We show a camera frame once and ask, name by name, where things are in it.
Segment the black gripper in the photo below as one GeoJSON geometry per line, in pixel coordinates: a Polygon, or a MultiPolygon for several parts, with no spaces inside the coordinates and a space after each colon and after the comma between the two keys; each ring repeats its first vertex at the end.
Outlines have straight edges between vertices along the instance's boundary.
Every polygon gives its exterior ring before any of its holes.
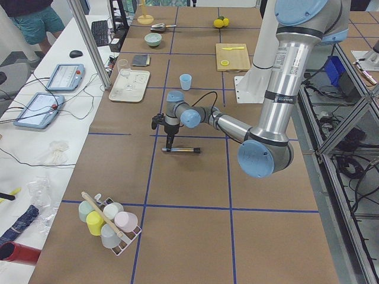
{"type": "Polygon", "coordinates": [[[170,117],[163,113],[156,114],[152,118],[152,129],[155,130],[158,125],[164,126],[166,136],[166,152],[171,152],[171,147],[174,142],[174,135],[179,133],[179,119],[170,117]]]}

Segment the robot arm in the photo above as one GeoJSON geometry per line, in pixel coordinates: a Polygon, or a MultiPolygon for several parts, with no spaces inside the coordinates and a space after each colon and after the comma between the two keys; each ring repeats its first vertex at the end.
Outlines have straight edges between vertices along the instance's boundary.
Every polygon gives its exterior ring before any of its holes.
{"type": "Polygon", "coordinates": [[[164,127],[170,151],[180,125],[194,128],[207,123],[241,143],[237,160],[249,176],[265,178],[284,170],[293,161],[286,130],[310,53],[317,45],[347,37],[350,7],[350,1],[277,1],[273,11],[265,10],[265,16],[278,21],[278,49],[256,127],[214,106],[190,106],[182,92],[170,91],[166,113],[152,118],[152,129],[164,127]]]}

